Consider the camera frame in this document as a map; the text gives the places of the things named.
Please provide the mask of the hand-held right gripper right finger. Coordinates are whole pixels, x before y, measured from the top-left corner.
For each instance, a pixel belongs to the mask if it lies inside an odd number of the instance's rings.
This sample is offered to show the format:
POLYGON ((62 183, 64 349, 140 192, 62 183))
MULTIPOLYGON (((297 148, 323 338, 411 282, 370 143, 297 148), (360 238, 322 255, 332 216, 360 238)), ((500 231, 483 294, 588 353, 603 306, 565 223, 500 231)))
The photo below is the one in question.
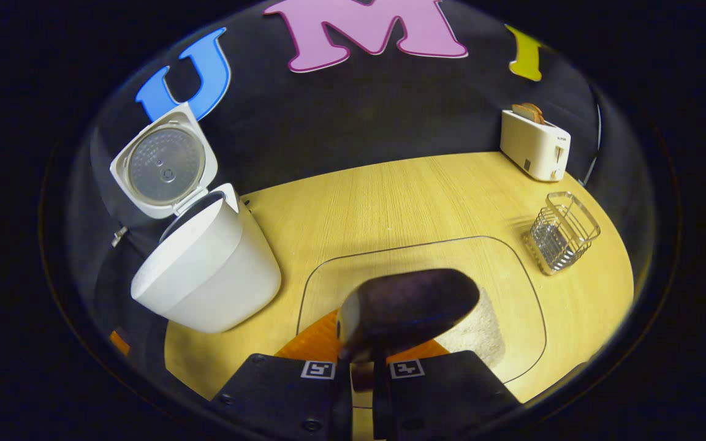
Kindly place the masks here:
POLYGON ((455 440, 522 407, 470 350, 374 363, 373 438, 455 440))

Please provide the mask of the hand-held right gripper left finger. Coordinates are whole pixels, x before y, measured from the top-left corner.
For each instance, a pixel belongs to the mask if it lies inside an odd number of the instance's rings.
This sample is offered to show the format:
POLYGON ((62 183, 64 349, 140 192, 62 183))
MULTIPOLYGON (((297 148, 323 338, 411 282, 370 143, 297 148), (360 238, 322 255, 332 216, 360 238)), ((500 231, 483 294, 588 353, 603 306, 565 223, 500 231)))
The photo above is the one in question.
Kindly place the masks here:
POLYGON ((218 413, 271 440, 350 440, 351 370, 339 362, 336 311, 275 356, 255 353, 212 399, 218 413))

